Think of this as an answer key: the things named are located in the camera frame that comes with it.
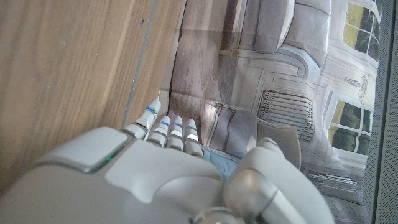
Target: radiator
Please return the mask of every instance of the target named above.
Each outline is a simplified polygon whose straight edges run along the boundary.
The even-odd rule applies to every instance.
[[[272,124],[294,126],[299,139],[312,140],[312,101],[304,96],[264,90],[257,117]]]

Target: wooden panel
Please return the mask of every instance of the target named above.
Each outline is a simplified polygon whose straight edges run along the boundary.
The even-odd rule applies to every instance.
[[[157,1],[150,28],[151,35],[147,41],[146,54],[142,59],[137,79],[139,85],[135,86],[126,125],[134,122],[143,108],[159,94],[181,6],[182,1]]]
[[[138,2],[137,6],[141,7],[134,6],[133,8],[134,16],[131,17],[126,31],[126,40],[123,42],[120,60],[117,61],[114,68],[114,81],[101,122],[102,126],[110,126],[117,129],[121,127],[152,6],[152,1],[140,0]]]
[[[180,2],[158,1],[167,10],[156,10],[148,43],[171,41]],[[151,8],[146,0],[0,2],[0,192],[56,145],[104,124],[120,128]],[[146,60],[163,50],[148,45]],[[161,76],[149,78],[159,83],[149,98]]]

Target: window pane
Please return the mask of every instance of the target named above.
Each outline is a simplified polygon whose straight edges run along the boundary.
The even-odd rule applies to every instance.
[[[339,100],[336,105],[335,113],[333,114],[333,118],[331,120],[332,123],[340,124],[341,114],[343,113],[344,102]]]
[[[382,12],[382,10],[383,10],[383,0],[377,0],[376,1],[376,5],[377,5],[377,8],[379,9],[379,15],[381,16],[381,12]]]
[[[362,131],[371,132],[371,112],[368,110],[363,110]]]
[[[379,61],[379,43],[377,40],[373,37],[371,37],[371,42],[369,43],[369,50],[368,50],[368,55],[372,57],[374,60],[377,62]]]
[[[371,137],[368,135],[362,134],[362,135],[360,135],[358,140],[359,140],[359,145],[358,145],[358,150],[356,152],[367,156],[368,151],[369,151],[369,144],[371,142]]]
[[[355,49],[356,36],[358,35],[359,29],[349,25],[344,26],[343,42]]]
[[[359,129],[361,126],[361,108],[345,103],[339,124]]]
[[[370,32],[372,29],[372,23],[373,23],[373,12],[370,11],[369,9],[363,8],[362,19],[359,28]]]
[[[331,146],[337,149],[342,149],[350,152],[354,152],[356,140],[355,137],[358,133],[353,131],[348,131],[343,128],[336,128],[334,126],[330,126],[329,128],[329,136],[331,140]]]
[[[377,40],[380,40],[379,36],[379,22],[377,21],[376,18],[373,19],[373,29],[372,29],[372,34],[375,36]]]
[[[359,30],[356,36],[355,50],[366,53],[368,49],[369,38],[370,34]]]
[[[364,7],[348,3],[346,23],[351,24],[355,27],[359,27],[361,25],[363,11]]]

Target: floor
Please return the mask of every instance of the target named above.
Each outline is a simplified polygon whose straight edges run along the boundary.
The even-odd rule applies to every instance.
[[[201,139],[201,116],[206,100],[231,102],[236,58],[219,55],[228,44],[235,0],[188,0],[172,71],[169,116],[190,118]]]
[[[0,193],[55,146],[138,117],[182,3],[0,1]]]

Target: sofa cushion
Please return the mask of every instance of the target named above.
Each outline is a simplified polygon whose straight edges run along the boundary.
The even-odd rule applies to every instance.
[[[294,14],[294,0],[262,0],[254,50],[275,53],[283,44]]]
[[[240,49],[254,50],[261,0],[248,0],[242,28]]]
[[[303,4],[319,9],[329,16],[331,14],[331,0],[296,0],[296,4]]]
[[[313,7],[296,4],[285,44],[304,49],[321,67],[325,63],[330,16]]]

